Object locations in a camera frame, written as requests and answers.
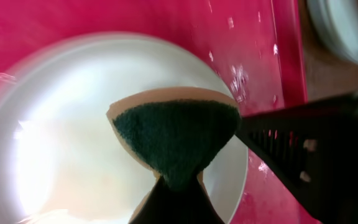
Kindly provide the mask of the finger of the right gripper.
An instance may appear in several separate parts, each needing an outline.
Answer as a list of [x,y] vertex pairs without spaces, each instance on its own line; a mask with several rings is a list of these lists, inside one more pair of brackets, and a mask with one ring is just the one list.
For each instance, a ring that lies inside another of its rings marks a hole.
[[322,223],[358,223],[358,93],[242,118],[237,137]]

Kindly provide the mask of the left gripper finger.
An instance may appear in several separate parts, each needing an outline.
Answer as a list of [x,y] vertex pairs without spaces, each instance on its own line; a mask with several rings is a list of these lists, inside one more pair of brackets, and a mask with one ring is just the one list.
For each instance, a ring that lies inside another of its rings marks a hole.
[[224,224],[196,177],[182,191],[159,178],[130,224]]

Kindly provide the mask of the green and yellow sponge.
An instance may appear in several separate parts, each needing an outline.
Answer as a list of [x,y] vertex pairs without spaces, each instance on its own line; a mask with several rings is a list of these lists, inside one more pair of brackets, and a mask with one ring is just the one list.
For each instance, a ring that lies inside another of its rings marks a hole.
[[173,191],[209,166],[241,119],[231,97],[197,87],[143,91],[114,102],[106,115],[129,154]]

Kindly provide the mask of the light blue plate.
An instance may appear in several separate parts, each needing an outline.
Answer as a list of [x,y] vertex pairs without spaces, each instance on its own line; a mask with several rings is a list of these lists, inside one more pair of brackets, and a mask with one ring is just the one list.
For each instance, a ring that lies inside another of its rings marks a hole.
[[306,0],[322,43],[336,56],[358,65],[358,2]]

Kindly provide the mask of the white round plate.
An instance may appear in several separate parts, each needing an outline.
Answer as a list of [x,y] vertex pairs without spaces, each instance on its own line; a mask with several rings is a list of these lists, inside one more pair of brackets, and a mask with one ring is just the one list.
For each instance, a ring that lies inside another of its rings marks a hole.
[[83,35],[11,69],[0,88],[0,223],[127,223],[155,182],[121,146],[111,103],[154,88],[228,94],[194,54],[135,34]]

